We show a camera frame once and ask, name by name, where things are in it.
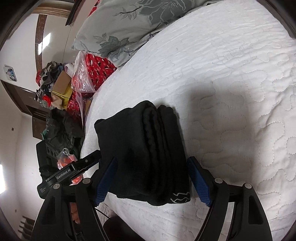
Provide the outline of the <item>brown cardboard box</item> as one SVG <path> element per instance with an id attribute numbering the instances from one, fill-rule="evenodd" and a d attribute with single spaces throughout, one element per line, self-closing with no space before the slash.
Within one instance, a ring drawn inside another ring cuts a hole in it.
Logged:
<path id="1" fill-rule="evenodd" d="M 71 77 L 63 70 L 57 78 L 51 91 L 52 106 L 58 109 L 67 109 L 72 95 Z"/>

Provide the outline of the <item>wall picture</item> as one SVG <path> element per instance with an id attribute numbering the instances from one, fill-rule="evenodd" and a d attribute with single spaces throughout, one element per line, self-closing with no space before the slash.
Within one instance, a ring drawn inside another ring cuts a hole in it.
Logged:
<path id="1" fill-rule="evenodd" d="M 15 75 L 14 69 L 11 66 L 5 65 L 4 72 L 5 72 L 8 80 L 17 82 L 17 78 Z"/>

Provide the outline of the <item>dark wooden headboard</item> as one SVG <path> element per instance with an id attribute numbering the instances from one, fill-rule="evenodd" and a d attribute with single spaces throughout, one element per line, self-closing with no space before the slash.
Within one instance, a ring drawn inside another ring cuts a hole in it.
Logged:
<path id="1" fill-rule="evenodd" d="M 75 1 L 73 8 L 71 9 L 67 18 L 65 26 L 72 25 L 77 18 L 81 17 L 86 19 L 93 7 L 96 5 L 96 0 L 80 0 Z"/>

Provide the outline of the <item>dark wooden cabinet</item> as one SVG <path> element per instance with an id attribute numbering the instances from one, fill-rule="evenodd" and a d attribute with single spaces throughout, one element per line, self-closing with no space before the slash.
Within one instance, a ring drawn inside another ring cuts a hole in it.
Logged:
<path id="1" fill-rule="evenodd" d="M 39 102 L 35 100 L 35 92 L 15 86 L 3 80 L 1 80 L 1 83 L 18 109 L 22 113 L 32 117 L 33 137 L 41 140 L 41 133 L 46 128 L 46 118 L 50 110 L 42 107 Z"/>

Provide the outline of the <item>grey floral pillow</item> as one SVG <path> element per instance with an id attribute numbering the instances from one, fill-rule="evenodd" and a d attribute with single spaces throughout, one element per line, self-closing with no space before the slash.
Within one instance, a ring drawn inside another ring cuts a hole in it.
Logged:
<path id="1" fill-rule="evenodd" d="M 124 65 L 151 38 L 206 1 L 99 1 L 72 48 Z"/>

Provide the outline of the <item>clear plastic bag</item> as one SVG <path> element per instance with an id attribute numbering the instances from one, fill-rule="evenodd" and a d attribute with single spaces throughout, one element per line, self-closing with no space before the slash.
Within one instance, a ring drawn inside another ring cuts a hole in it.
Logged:
<path id="1" fill-rule="evenodd" d="M 94 85 L 90 79 L 85 61 L 85 53 L 79 51 L 74 64 L 64 65 L 65 72 L 71 77 L 71 87 L 80 94 L 94 93 Z"/>

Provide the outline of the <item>black pants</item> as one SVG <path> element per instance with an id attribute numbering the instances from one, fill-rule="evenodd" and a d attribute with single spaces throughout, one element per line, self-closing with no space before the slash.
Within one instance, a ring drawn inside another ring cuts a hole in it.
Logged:
<path id="1" fill-rule="evenodd" d="M 189 202 L 190 178 L 174 110 L 142 101 L 94 124 L 101 152 L 96 203 L 107 193 L 153 206 Z"/>

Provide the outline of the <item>pile of mixed clothes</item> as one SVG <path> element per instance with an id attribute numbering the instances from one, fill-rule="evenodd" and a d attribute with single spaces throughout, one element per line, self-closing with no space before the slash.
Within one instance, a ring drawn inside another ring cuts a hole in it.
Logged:
<path id="1" fill-rule="evenodd" d="M 36 83 L 39 89 L 36 90 L 35 100 L 39 102 L 41 107 L 53 109 L 51 92 L 63 69 L 62 63 L 52 61 L 45 68 L 37 72 Z"/>

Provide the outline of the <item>dark green garment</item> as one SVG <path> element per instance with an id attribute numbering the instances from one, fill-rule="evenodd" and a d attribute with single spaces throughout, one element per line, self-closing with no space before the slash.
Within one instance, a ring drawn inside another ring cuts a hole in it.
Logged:
<path id="1" fill-rule="evenodd" d="M 82 128 L 65 111 L 52 109 L 46 120 L 44 141 L 50 155 L 57 157 L 63 149 L 68 149 L 77 159 L 84 142 L 85 134 Z"/>

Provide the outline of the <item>red patterned bedding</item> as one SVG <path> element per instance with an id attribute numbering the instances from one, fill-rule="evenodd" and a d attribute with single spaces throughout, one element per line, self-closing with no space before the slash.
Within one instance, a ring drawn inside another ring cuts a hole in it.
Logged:
<path id="1" fill-rule="evenodd" d="M 114 73 L 116 67 L 106 58 L 101 58 L 93 54 L 86 53 L 84 55 L 86 70 L 89 80 L 95 91 Z M 67 113 L 74 119 L 75 122 L 81 124 L 81 108 L 85 110 L 86 102 L 93 96 L 94 92 L 79 94 L 73 90 L 72 95 L 67 105 Z"/>

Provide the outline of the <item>white quilted mattress cover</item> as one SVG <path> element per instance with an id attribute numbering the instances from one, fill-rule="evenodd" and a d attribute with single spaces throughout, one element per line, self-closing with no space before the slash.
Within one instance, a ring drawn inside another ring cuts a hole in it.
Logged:
<path id="1" fill-rule="evenodd" d="M 255 189 L 273 240 L 295 221 L 295 40 L 257 1 L 221 1 L 166 27 L 95 94 L 94 123 L 148 100 L 179 116 L 187 154 L 213 176 Z"/>

